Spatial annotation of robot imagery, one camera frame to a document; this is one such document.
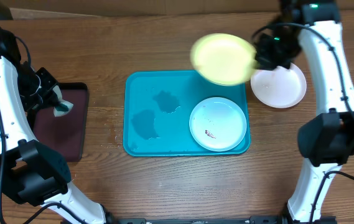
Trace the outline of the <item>white plate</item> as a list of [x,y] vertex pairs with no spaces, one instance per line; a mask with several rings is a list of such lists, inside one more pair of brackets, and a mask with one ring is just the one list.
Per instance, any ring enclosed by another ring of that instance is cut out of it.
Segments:
[[256,98],[273,108],[290,108],[305,96],[307,82],[299,67],[258,70],[250,80]]

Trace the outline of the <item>yellow-green plate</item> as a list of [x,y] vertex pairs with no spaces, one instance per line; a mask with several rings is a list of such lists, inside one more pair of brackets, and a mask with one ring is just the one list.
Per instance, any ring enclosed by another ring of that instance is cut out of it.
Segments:
[[248,41],[231,34],[215,33],[199,38],[190,50],[193,68],[216,85],[235,86],[255,73],[256,50]]

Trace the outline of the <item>light blue plate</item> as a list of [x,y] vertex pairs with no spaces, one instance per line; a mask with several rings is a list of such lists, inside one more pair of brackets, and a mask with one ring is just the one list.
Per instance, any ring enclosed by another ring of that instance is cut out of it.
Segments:
[[243,142],[248,132],[248,122],[235,102],[211,97],[199,102],[192,110],[189,128],[200,146],[213,152],[225,152]]

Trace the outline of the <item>green and white sponge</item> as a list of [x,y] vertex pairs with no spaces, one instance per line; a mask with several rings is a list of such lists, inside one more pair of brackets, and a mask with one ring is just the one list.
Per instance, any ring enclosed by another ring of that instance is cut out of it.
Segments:
[[53,88],[53,91],[57,96],[54,106],[54,116],[60,117],[68,114],[73,108],[73,103],[63,99],[61,89],[58,85]]

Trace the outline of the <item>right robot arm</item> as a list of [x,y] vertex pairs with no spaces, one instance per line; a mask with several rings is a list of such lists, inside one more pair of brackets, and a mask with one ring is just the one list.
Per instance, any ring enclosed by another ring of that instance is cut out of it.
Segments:
[[320,214],[333,178],[354,155],[354,86],[335,1],[283,0],[280,15],[251,37],[260,70],[289,68],[304,53],[316,96],[316,116],[297,135],[304,159],[292,197],[278,216],[252,223],[335,223]]

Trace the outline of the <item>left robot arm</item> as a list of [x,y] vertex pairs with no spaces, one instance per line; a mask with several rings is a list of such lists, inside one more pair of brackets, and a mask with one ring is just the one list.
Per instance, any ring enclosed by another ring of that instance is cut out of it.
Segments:
[[0,198],[51,209],[70,223],[115,223],[102,204],[75,186],[64,157],[35,137],[32,115],[53,108],[55,116],[64,116],[73,105],[46,69],[22,61],[22,44],[0,28]]

